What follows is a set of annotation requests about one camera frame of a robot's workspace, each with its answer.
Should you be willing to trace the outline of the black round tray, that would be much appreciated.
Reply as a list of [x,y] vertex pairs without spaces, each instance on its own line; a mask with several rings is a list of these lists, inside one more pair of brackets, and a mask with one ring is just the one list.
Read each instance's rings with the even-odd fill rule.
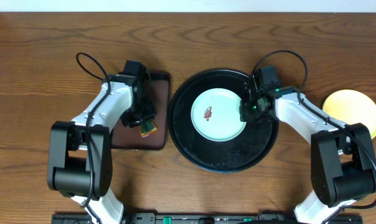
[[238,70],[214,69],[184,82],[175,92],[168,110],[170,136],[179,152],[194,165],[218,173],[240,172],[259,163],[273,147],[279,128],[277,120],[246,122],[243,132],[223,142],[200,135],[191,121],[191,107],[204,91],[224,88],[246,96],[248,74]]

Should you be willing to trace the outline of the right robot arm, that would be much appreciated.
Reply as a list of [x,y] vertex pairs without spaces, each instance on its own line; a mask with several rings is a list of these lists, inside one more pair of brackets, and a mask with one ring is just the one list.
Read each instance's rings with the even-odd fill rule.
[[376,206],[376,159],[369,130],[330,117],[301,88],[276,75],[255,74],[246,84],[241,120],[273,118],[291,126],[311,147],[312,192],[294,209],[299,223],[330,223],[345,209]]

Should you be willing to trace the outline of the yellow plate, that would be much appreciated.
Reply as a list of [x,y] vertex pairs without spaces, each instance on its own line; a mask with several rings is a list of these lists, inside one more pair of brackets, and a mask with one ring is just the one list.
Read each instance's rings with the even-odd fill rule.
[[324,101],[322,110],[347,124],[364,124],[373,139],[376,137],[376,104],[356,90],[339,90]]

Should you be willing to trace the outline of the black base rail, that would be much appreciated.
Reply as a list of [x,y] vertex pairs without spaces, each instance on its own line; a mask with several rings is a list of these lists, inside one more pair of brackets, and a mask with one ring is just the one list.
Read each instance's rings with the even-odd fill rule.
[[[95,223],[86,214],[53,214],[52,224]],[[156,215],[154,213],[127,213],[122,224],[235,224],[235,223],[298,223],[292,215],[261,213],[258,215]],[[359,215],[334,217],[332,224],[363,224]]]

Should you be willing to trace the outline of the green and orange sponge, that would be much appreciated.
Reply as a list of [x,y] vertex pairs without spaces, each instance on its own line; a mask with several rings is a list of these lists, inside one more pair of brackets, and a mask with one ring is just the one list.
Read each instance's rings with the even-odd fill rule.
[[140,129],[140,135],[142,137],[146,137],[146,136],[151,135],[152,133],[156,132],[157,127],[156,127],[156,125],[154,124],[153,121],[148,121],[148,122],[142,123],[139,126],[139,129]]

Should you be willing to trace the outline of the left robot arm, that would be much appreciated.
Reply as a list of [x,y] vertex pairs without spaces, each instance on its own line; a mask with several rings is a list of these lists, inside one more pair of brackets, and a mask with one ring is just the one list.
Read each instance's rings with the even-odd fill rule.
[[138,126],[154,118],[144,96],[145,75],[110,75],[97,97],[71,121],[50,129],[47,184],[78,202],[93,223],[120,223],[124,213],[110,185],[111,133],[119,120]]

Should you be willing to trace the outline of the light blue plate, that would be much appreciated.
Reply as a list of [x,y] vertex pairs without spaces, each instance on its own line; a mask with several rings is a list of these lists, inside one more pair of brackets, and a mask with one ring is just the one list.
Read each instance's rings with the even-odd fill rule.
[[213,88],[202,92],[191,107],[191,121],[202,137],[216,142],[229,141],[243,132],[241,98],[231,90]]

